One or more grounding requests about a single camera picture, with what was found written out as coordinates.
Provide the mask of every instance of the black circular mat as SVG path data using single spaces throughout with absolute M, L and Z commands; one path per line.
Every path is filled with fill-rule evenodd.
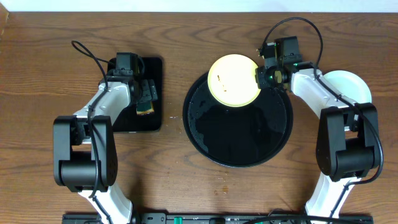
M 251 167 L 274 157 L 286 144 L 293 111 L 285 91 L 263 89 L 250 104 L 225 106 L 210 93 L 207 73 L 188 91 L 183 123 L 192 144 L 212 161 Z

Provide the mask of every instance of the wood grain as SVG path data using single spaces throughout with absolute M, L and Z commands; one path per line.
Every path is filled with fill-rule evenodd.
M 139 211 L 170 213 L 268 213 L 299 210 L 319 177 L 315 159 L 317 117 L 290 95 L 294 128 L 269 162 L 230 169 L 203 157 L 189 142 L 181 120 L 192 83 L 227 54 L 263 64 L 256 49 L 278 21 L 303 16 L 322 32 L 320 67 L 358 74 L 379 112 L 386 158 L 375 183 L 355 187 L 344 213 L 370 213 L 376 223 L 398 219 L 398 17 L 396 14 L 185 14 L 13 12 L 0 41 L 0 223 L 60 223 L 65 212 L 93 212 L 52 171 L 52 123 L 80 109 L 96 92 L 100 71 L 70 41 L 97 57 L 116 52 L 161 56 L 164 117 L 157 133 L 117 134 L 118 182 Z M 297 35 L 305 59 L 319 43 L 301 21 L 282 25 L 270 40 Z

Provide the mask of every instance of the wooden tabletop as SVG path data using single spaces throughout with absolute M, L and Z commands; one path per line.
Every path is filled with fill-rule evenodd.
M 0 223 L 60 223 L 66 212 L 94 212 L 89 202 L 53 179 L 52 123 L 58 115 L 71 115 L 84 106 L 101 79 L 94 61 L 70 45 L 73 39 L 105 59 L 116 52 L 163 58 L 160 131 L 115 135 L 117 181 L 140 212 L 300 210 L 320 175 L 315 159 L 318 118 L 301 99 L 289 95 L 294 127 L 283 150 L 247 169 L 205 158 L 189 142 L 182 122 L 188 89 L 215 60 L 243 54 L 263 65 L 256 49 L 275 23 L 291 16 L 306 17 L 320 29 L 322 71 L 358 74 L 369 85 L 378 110 L 383 173 L 374 183 L 355 187 L 342 212 L 367 213 L 378 224 L 396 223 L 396 14 L 87 12 L 9 15 L 0 41 Z M 290 35 L 298 36 L 305 60 L 316 59 L 318 37 L 302 21 L 280 26 L 270 40 Z

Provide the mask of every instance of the yellow object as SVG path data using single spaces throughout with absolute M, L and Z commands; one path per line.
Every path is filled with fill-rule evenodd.
M 211 94 L 226 106 L 248 105 L 260 94 L 255 76 L 257 67 L 243 55 L 226 55 L 218 59 L 207 77 Z

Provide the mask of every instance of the yellow plate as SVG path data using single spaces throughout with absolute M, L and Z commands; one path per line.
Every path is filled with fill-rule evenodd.
M 207 77 L 211 94 L 226 106 L 248 105 L 260 94 L 255 77 L 257 67 L 243 55 L 221 57 L 211 66 Z

